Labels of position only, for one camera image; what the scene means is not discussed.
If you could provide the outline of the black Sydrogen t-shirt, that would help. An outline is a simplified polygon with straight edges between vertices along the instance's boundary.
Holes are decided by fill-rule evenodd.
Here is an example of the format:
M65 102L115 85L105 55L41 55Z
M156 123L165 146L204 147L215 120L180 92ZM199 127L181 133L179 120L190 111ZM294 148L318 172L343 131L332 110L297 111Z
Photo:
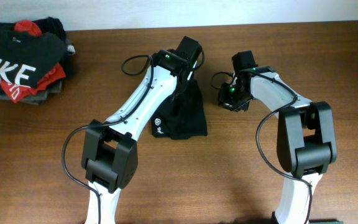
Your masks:
M187 90L179 96L167 97L152 115L150 122L155 138L185 140L207 136L203 97L198 81L191 80Z

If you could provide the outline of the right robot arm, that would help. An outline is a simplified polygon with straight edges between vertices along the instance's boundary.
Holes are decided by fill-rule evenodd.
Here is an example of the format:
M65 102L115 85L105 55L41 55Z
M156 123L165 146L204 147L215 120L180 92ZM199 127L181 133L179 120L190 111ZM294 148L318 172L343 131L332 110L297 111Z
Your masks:
M310 223L313 194L328 166L337 159L333 112L325 101L314 102L289 87L271 66L258 66L250 50L232 56L231 81L219 88L218 104L230 111L247 111L252 100L268 109L258 124L255 143L264 162L284 178L271 223ZM260 144L262 126L278 119L276 168Z

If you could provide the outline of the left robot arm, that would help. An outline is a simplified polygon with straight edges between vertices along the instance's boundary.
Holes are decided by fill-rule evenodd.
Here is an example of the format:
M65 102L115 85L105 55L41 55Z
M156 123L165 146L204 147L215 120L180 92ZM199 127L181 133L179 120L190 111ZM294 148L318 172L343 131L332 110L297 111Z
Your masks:
M119 194L137 169L142 130L165 99L186 88L203 56L199 42L187 36L176 49L154 53L129 99L104 122L90 122L81 158L90 186L87 223L115 222Z

